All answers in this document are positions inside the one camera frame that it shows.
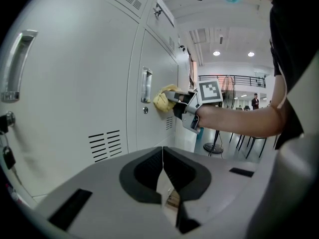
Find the black stand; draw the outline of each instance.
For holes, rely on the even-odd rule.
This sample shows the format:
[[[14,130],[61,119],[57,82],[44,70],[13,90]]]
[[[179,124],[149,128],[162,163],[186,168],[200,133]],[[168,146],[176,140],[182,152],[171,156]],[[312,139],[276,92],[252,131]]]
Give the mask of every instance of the black stand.
[[[216,130],[214,143],[208,142],[208,143],[204,144],[204,149],[209,151],[208,156],[211,156],[212,153],[213,154],[221,154],[224,151],[224,148],[221,145],[216,144],[216,141],[218,139],[218,135],[219,135],[219,130]]]

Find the locker door handle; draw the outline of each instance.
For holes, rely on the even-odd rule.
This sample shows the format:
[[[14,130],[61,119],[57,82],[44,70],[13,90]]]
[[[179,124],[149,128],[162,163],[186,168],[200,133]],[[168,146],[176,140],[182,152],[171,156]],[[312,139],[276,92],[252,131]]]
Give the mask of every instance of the locker door handle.
[[[23,68],[37,34],[34,30],[24,30],[15,39],[4,67],[2,102],[19,100]]]
[[[142,71],[142,90],[141,90],[141,102],[151,102],[151,89],[152,89],[152,74],[153,72],[146,67],[143,67]]]
[[[157,18],[159,18],[159,17],[160,17],[160,14],[161,14],[161,12],[162,12],[161,8],[160,8],[160,7],[156,7],[156,8],[153,8],[153,10],[154,10],[155,16],[156,16]]]

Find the black railing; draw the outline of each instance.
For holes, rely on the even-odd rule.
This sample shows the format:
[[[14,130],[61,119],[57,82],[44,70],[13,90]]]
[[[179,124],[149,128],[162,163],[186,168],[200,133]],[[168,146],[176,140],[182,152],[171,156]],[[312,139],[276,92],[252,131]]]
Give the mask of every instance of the black railing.
[[[266,82],[264,78],[260,77],[251,77],[251,76],[242,76],[242,75],[199,75],[200,81],[210,80],[210,79],[218,79],[219,84],[222,84],[225,81],[226,76],[231,77],[231,79],[226,80],[226,84],[234,83],[237,85],[246,85],[246,86],[254,86],[254,87],[266,87]]]

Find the black shirt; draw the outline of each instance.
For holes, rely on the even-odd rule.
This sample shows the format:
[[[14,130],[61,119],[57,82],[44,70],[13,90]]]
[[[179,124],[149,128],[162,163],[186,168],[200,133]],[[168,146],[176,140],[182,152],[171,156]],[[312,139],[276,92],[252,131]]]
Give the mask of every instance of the black shirt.
[[[273,0],[270,30],[275,76],[285,78],[287,93],[310,64],[319,48],[318,5],[316,0]],[[288,116],[276,149],[303,132],[294,110]]]
[[[253,99],[251,101],[251,106],[253,107],[253,110],[259,109],[259,105],[257,105],[256,103],[259,103],[259,100],[257,99]]]

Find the yellow cloth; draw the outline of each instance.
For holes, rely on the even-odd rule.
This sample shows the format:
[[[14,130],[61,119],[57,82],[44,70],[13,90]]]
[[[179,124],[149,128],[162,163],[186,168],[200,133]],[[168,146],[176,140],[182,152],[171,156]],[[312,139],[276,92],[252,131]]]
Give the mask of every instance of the yellow cloth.
[[[180,89],[175,86],[174,84],[168,85],[164,88],[162,88],[159,93],[156,95],[156,97],[153,99],[153,103],[156,106],[157,109],[161,110],[162,112],[167,113],[173,107],[176,103],[171,102],[167,99],[166,95],[163,93],[164,91],[180,91]]]

